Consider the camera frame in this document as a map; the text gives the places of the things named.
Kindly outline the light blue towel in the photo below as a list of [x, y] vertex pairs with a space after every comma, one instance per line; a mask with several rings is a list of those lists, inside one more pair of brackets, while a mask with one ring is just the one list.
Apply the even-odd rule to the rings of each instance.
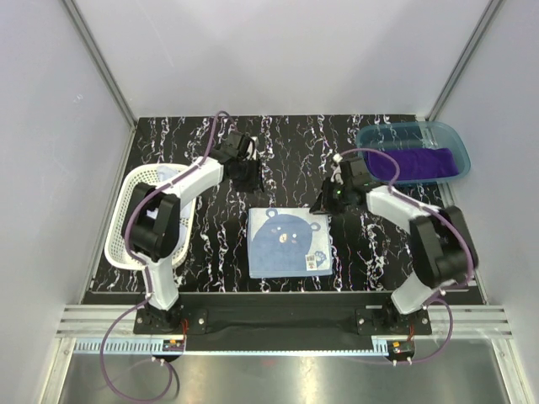
[[308, 208], [248, 211], [248, 270], [253, 279], [329, 276], [329, 221]]

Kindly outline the pale lavender towel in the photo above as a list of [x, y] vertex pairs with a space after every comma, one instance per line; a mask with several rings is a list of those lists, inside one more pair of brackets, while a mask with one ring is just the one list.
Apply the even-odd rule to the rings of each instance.
[[151, 185], [147, 195], [164, 186], [148, 200], [141, 209], [140, 222], [147, 225], [156, 237], [163, 240], [185, 237], [191, 219], [193, 205], [180, 197], [180, 183], [172, 180], [184, 171], [180, 165], [157, 164], [154, 168], [157, 181]]

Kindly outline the purple towel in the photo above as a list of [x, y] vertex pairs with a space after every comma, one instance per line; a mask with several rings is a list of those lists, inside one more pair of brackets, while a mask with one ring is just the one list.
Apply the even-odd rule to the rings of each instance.
[[[397, 162], [400, 168], [398, 181], [401, 182], [452, 178], [460, 173], [447, 148], [388, 150], [385, 154]], [[395, 175], [395, 167], [386, 157], [369, 151], [364, 153], [364, 158], [370, 173], [379, 180], [389, 181]]]

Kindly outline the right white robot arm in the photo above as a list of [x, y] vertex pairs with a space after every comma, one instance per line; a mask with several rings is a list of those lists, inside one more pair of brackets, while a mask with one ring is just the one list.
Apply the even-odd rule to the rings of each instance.
[[360, 157], [345, 160], [338, 155], [332, 169], [310, 208], [312, 214], [339, 215], [357, 205], [408, 233], [413, 272], [392, 292], [382, 313], [389, 332], [404, 332], [413, 322], [412, 313], [473, 277], [478, 255], [464, 215], [454, 205], [441, 209], [399, 192], [391, 183], [377, 182]]

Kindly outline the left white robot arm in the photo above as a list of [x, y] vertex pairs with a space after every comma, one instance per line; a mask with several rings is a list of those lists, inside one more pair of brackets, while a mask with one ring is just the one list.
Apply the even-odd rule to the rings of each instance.
[[263, 188], [255, 137], [233, 131], [185, 170], [156, 185], [134, 186], [122, 226], [125, 249], [143, 265], [147, 288], [144, 303], [155, 311], [152, 323], [165, 333], [181, 325], [182, 313], [173, 307], [179, 298], [173, 281], [173, 253], [180, 244], [180, 214], [190, 202], [222, 182], [238, 192]]

